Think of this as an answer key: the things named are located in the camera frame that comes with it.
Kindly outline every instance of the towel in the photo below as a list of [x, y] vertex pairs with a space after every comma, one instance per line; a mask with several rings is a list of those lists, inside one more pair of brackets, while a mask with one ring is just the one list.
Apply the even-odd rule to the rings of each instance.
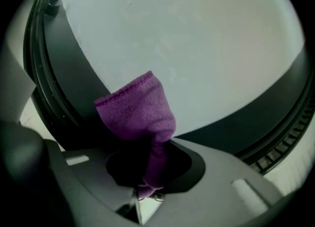
[[138, 198], [162, 189], [167, 163], [164, 143], [173, 135], [176, 122], [161, 82], [149, 71], [96, 100], [95, 106], [107, 128], [122, 140], [151, 139], [146, 172], [137, 188]]

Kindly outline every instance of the white dome lid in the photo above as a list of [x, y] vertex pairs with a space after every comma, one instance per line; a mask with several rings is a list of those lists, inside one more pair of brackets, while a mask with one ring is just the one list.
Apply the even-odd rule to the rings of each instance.
[[72, 31], [110, 92], [152, 70], [175, 135], [253, 101], [304, 38], [289, 0], [63, 0]]

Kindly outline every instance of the purple cloth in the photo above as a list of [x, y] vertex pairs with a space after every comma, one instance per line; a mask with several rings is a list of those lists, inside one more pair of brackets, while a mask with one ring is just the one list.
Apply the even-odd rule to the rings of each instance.
[[104, 124], [119, 138], [152, 139], [138, 197], [145, 198], [162, 189], [167, 162], [164, 142], [173, 135], [176, 123], [161, 82], [149, 71], [115, 93], [96, 100], [95, 105]]

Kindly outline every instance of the dark hole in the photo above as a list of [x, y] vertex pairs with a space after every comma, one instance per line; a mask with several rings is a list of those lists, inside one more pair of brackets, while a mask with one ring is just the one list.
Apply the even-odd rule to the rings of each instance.
[[136, 206], [124, 205], [116, 211], [119, 215], [126, 217], [127, 219], [139, 224], [139, 215]]
[[[107, 162], [107, 171], [121, 186], [136, 187], [142, 182], [146, 172], [150, 152], [150, 140], [126, 142], [123, 150], [111, 156]], [[166, 142], [167, 167], [164, 183], [182, 176], [191, 167], [190, 156], [173, 144]]]

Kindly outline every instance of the opening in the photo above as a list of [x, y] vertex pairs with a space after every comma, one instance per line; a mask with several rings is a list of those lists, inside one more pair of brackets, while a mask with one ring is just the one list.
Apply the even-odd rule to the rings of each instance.
[[[151, 143], [148, 140], [126, 142], [126, 147], [111, 156], [107, 162], [107, 171], [120, 186], [136, 187], [142, 182], [146, 172]], [[165, 143], [167, 167], [164, 183], [185, 174], [191, 167], [191, 157], [170, 142]]]

